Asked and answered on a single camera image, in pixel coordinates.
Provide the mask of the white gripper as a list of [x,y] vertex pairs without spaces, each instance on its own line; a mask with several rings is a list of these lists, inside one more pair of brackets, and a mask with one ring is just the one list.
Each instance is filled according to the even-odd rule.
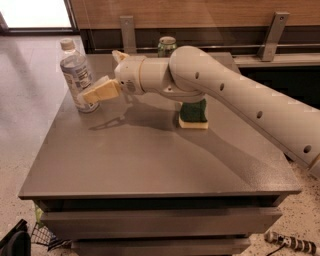
[[118,50],[113,50],[112,56],[119,63],[114,70],[116,79],[110,79],[108,76],[101,77],[79,93],[77,99],[80,103],[95,104],[118,97],[121,88],[128,94],[144,94],[140,81],[140,69],[146,56],[129,56]]

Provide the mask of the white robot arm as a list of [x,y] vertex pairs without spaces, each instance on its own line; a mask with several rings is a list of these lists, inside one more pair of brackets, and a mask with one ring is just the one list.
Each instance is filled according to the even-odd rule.
[[177,48],[168,58],[113,53],[113,79],[105,76],[82,91],[78,100],[97,103],[117,97],[157,93],[194,103],[209,95],[279,147],[292,160],[320,175],[320,111],[255,82],[193,47]]

